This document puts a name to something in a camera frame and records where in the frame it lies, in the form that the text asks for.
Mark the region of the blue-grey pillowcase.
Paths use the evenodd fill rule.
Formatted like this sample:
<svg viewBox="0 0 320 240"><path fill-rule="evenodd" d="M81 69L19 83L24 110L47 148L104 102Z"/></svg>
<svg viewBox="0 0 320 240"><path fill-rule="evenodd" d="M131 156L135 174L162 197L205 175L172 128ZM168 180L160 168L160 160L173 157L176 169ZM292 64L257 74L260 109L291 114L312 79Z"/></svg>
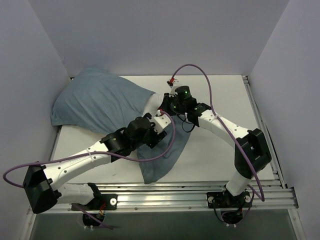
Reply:
<svg viewBox="0 0 320 240"><path fill-rule="evenodd" d="M108 135L142 117L145 104L155 92L104 69L86 68L62 90L55 100L50 120L52 126L73 125L97 134ZM182 154L188 139L173 116L174 126L166 127L167 136L154 148L137 149L139 159L161 158L139 164L146 184L167 175Z"/></svg>

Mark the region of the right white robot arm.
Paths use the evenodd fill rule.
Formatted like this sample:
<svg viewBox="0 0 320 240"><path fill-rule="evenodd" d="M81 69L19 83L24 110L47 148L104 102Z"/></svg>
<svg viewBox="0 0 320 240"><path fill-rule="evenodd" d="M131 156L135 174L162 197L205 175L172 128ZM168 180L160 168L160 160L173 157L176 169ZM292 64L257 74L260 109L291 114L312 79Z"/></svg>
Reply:
<svg viewBox="0 0 320 240"><path fill-rule="evenodd" d="M184 115L192 125L210 131L234 148L235 173L222 193L223 203L234 206L251 180L272 160L264 133L258 128L241 127L220 116L211 106L197 102L186 85L170 83L169 87L160 110L171 116Z"/></svg>

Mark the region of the white pillow insert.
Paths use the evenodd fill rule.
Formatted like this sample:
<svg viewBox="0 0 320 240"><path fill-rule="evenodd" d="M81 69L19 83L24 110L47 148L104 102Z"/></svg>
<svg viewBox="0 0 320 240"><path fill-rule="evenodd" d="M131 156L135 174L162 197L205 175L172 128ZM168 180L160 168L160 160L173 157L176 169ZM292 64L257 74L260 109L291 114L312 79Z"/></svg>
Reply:
<svg viewBox="0 0 320 240"><path fill-rule="evenodd" d="M163 95L160 95L158 93L152 94L144 106L142 116L144 116L147 113L151 114L151 116L155 116L158 111L158 108L161 106L163 102L163 99Z"/></svg>

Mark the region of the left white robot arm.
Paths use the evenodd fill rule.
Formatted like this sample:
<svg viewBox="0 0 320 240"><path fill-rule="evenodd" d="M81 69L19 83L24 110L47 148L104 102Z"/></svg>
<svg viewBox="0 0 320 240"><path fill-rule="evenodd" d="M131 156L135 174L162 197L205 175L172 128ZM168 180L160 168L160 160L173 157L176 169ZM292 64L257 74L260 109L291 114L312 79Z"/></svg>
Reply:
<svg viewBox="0 0 320 240"><path fill-rule="evenodd" d="M128 157L142 145L154 148L167 135L165 128L171 123L165 114L147 113L66 160L29 166L22 186L33 213L44 213L56 204L98 210L106 200L96 184L69 181L91 169Z"/></svg>

